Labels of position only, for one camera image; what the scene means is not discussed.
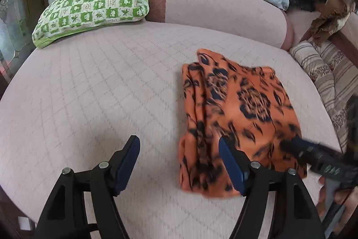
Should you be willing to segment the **person's right hand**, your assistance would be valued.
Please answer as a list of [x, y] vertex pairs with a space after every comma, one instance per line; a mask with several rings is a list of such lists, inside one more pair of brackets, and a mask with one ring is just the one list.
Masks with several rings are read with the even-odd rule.
[[[317, 212], [319, 214], [319, 217], [323, 217], [325, 213], [325, 199], [326, 199], [326, 182], [324, 177], [319, 178], [319, 183], [323, 186], [320, 189], [319, 192], [319, 201], [316, 205]], [[333, 230], [335, 235], [340, 234], [340, 232], [343, 230], [347, 222], [349, 221], [351, 215], [354, 213], [356, 207], [357, 207], [357, 187], [355, 187], [353, 190], [341, 190], [336, 191], [334, 195], [334, 202], [345, 206], [345, 211], [342, 214], [340, 221], [335, 225], [335, 228]]]

